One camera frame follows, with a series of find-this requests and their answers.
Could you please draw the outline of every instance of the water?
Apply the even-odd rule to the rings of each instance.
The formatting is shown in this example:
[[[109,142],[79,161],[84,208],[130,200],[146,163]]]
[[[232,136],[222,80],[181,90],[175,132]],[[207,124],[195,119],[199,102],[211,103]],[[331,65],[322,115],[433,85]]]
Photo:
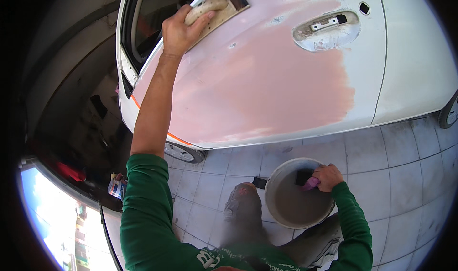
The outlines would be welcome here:
[[[274,194],[275,207],[291,227],[307,226],[317,223],[326,216],[333,204],[331,193],[314,188],[302,191],[295,185],[297,171],[283,178]]]

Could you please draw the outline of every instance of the tiled floor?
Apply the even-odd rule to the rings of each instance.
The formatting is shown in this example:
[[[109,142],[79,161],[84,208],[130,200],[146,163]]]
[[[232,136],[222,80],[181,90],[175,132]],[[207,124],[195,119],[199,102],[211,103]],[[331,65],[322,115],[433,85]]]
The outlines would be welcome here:
[[[319,138],[212,150],[200,164],[166,157],[173,220],[183,242],[218,246],[222,211],[235,185],[269,177],[289,159],[310,157],[335,164],[362,207],[373,237],[372,271],[413,271],[448,216],[458,183],[457,155],[458,124],[442,130],[428,116]],[[277,224],[265,206],[264,190],[258,194],[274,245],[302,232]]]

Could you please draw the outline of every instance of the white car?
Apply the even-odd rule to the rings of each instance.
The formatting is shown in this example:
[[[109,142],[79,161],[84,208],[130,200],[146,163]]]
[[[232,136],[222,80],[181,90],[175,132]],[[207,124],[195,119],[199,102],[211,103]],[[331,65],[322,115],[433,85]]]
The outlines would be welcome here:
[[[131,131],[162,53],[162,21],[203,1],[121,0],[119,104]],[[166,154],[197,163],[208,149],[439,110],[442,128],[457,120],[453,52],[425,0],[230,1],[235,12],[219,11],[180,63]]]

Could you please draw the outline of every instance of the hubcap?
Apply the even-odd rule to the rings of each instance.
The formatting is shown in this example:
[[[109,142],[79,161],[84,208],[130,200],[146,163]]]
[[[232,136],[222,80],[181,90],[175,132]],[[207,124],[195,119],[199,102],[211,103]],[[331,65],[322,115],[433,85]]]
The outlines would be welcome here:
[[[185,161],[194,160],[194,157],[190,153],[188,153],[187,151],[185,151],[184,149],[180,147],[172,145],[171,143],[165,143],[164,152],[177,159],[182,159]]]
[[[450,109],[450,112],[448,113],[447,124],[449,125],[453,124],[457,120],[457,117],[458,117],[458,99],[456,99],[455,102],[453,102],[453,106]]]

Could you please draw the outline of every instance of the front car door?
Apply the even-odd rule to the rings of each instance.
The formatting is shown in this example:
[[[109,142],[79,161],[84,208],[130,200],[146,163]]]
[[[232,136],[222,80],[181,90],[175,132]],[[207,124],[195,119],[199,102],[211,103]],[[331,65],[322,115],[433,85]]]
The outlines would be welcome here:
[[[169,131],[218,148],[369,126],[385,63],[381,0],[247,1],[183,57]],[[348,23],[327,26],[341,14]],[[297,37],[315,22],[313,37]],[[139,71],[140,105],[161,53],[159,42]]]

